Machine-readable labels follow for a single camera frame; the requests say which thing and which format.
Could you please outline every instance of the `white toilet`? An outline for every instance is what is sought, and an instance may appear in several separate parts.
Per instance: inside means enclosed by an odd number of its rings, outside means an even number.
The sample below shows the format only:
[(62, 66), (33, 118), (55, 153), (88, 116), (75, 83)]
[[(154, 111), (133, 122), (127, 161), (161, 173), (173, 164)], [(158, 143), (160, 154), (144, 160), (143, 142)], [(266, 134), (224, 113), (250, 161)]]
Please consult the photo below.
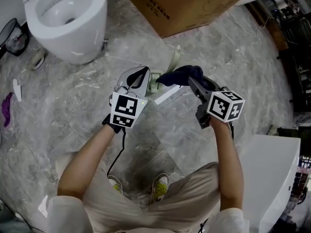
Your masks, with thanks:
[(71, 64), (94, 60), (103, 47), (107, 0), (23, 0), (32, 35)]

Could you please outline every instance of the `shoe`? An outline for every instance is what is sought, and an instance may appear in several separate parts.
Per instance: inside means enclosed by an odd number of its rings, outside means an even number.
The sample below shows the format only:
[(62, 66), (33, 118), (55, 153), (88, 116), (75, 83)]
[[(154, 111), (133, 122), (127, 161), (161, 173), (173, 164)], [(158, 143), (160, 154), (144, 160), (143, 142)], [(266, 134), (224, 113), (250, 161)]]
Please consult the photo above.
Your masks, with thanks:
[(152, 193), (149, 198), (149, 205), (164, 198), (169, 188), (169, 176), (166, 173), (158, 174), (152, 183)]
[(109, 174), (108, 175), (108, 180), (110, 184), (112, 185), (113, 188), (115, 188), (118, 192), (123, 194), (123, 186), (121, 181), (114, 175)]

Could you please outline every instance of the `dark blue cloth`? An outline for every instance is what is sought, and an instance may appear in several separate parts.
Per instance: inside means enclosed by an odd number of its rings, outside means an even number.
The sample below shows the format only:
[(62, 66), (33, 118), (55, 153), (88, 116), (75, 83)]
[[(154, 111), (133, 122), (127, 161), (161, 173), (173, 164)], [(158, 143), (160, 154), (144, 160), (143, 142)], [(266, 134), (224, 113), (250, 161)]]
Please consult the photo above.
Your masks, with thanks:
[(210, 90), (208, 83), (203, 80), (203, 70), (199, 66), (188, 65), (180, 67), (173, 72), (161, 75), (156, 82), (162, 83), (165, 86), (171, 86), (173, 84), (189, 86), (189, 77), (194, 78), (201, 86)]

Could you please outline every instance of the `beige pants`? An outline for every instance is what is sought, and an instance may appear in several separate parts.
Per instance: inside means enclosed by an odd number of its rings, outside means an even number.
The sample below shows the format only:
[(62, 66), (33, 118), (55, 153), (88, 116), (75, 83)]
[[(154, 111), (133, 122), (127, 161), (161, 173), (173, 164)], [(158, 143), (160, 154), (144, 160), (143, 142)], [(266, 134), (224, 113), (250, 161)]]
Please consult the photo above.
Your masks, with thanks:
[[(72, 157), (70, 153), (56, 161), (59, 177)], [(83, 199), (96, 232), (143, 227), (188, 231), (204, 222), (219, 201), (217, 163), (210, 163), (172, 183), (163, 200), (146, 208), (140, 208), (116, 191), (104, 170), (105, 164), (101, 161)]]

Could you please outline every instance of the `cardboard box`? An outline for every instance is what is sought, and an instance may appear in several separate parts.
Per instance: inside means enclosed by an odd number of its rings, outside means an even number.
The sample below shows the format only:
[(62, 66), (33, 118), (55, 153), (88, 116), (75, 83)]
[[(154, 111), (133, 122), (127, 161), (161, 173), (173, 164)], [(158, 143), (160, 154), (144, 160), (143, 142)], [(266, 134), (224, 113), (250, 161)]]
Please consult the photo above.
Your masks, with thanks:
[(210, 24), (239, 0), (131, 1), (164, 38)]

